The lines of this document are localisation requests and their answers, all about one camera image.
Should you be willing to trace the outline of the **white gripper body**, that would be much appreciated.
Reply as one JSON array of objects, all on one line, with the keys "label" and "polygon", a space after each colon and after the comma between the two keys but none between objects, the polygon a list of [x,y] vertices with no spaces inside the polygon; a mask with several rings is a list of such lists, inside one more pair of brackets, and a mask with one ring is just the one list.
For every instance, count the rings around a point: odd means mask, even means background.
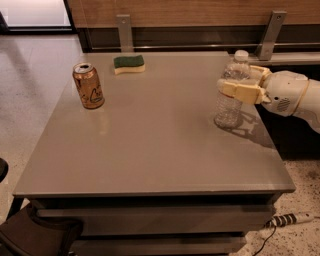
[{"label": "white gripper body", "polygon": [[269,102],[263,102],[262,106],[271,113],[291,116],[307,85],[305,75],[291,71],[272,73],[263,83]]}]

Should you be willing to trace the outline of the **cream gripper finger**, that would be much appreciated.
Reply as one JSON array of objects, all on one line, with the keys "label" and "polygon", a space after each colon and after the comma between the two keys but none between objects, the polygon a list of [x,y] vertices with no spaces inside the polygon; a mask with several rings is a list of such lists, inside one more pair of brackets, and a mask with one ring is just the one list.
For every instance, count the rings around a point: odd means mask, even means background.
[{"label": "cream gripper finger", "polygon": [[254,79],[258,84],[261,84],[271,74],[269,68],[251,65],[251,78]]},{"label": "cream gripper finger", "polygon": [[223,95],[246,104],[254,105],[271,102],[264,88],[257,83],[248,83],[247,80],[241,83],[237,80],[219,79],[217,86],[219,92]]}]

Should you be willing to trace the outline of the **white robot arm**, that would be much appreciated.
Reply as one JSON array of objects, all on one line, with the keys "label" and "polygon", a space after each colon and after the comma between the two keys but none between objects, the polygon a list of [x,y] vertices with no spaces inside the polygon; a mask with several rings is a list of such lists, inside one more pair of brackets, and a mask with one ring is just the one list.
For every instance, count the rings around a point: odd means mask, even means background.
[{"label": "white robot arm", "polygon": [[261,104],[271,113],[305,120],[320,133],[320,82],[291,71],[251,66],[252,78],[218,80],[219,91],[240,102]]}]

